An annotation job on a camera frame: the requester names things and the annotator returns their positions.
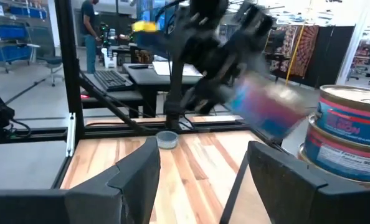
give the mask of wooden table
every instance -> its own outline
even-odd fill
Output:
[[[194,117],[193,122],[235,120],[236,116]],[[163,121],[164,118],[136,119]],[[118,120],[97,120],[112,122]],[[94,177],[124,158],[144,142],[145,137],[81,140],[62,183],[70,189]],[[183,134],[174,150],[160,150],[159,187],[150,223],[218,223],[234,184],[249,141],[261,140],[249,131]],[[270,223],[251,179],[247,190],[253,209],[231,223]]]

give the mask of person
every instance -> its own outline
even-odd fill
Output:
[[[97,41],[99,36],[95,32],[95,11],[93,5],[99,0],[85,0],[81,5],[81,33],[84,36],[85,48],[87,49],[87,73],[95,73],[95,60],[97,57]]]

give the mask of gray floor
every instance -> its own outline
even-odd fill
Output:
[[[79,50],[78,55],[82,68],[85,68],[83,50]],[[27,66],[26,63],[21,62],[14,63],[9,74],[0,68],[0,97],[7,101],[48,73],[49,70],[41,65]],[[350,85],[360,85],[360,83],[350,83]],[[310,105],[308,106],[316,106],[318,91],[298,85],[294,85],[294,89],[309,99]],[[159,95],[157,113],[162,113],[163,101],[164,94]],[[9,106],[15,109],[17,119],[32,128],[67,126],[65,117],[68,115],[68,108],[65,84],[60,80],[57,80],[55,87],[51,87],[50,80],[40,83],[15,99]],[[218,114],[227,114],[223,112],[225,111],[223,107],[217,107],[216,111]],[[85,119],[95,119],[95,116],[103,119],[101,116],[110,117],[113,114],[107,109],[93,109],[84,110],[84,116]],[[296,153],[298,146],[303,142],[307,126],[308,123],[303,121],[284,140],[283,147]],[[64,142],[0,145],[0,189],[48,189],[64,159],[64,149]]]

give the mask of small plastic lid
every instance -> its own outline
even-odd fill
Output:
[[[174,149],[178,145],[178,135],[172,131],[161,131],[157,133],[156,139],[161,149]]]

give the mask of canned food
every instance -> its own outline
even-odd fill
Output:
[[[316,125],[343,139],[370,146],[370,89],[321,86]]]
[[[297,92],[258,77],[239,83],[230,107],[254,129],[273,139],[285,138],[309,113]]]
[[[317,165],[315,165],[312,161],[309,160],[309,158],[307,158],[306,154],[305,154],[305,148],[304,148],[304,144],[302,143],[299,147],[299,151],[298,151],[298,154],[297,154],[297,159],[301,160],[301,161],[304,161],[306,162],[307,164],[309,165],[313,165],[319,169],[321,169],[322,171],[328,173],[328,174],[331,174],[331,175],[334,175],[338,178],[342,178],[342,179],[345,179],[345,180],[348,180],[348,181],[351,181],[351,182],[355,182],[357,184],[360,184],[366,188],[370,188],[370,182],[363,182],[363,181],[357,181],[357,180],[353,180],[353,179],[349,179],[349,178],[345,178],[345,177],[342,177],[342,176],[339,176],[339,175],[336,175],[336,174],[332,174],[330,172],[328,172],[327,170],[324,170],[320,167],[318,167]]]
[[[305,138],[305,154],[312,163],[342,177],[370,182],[370,146],[341,139],[318,128],[314,116]]]

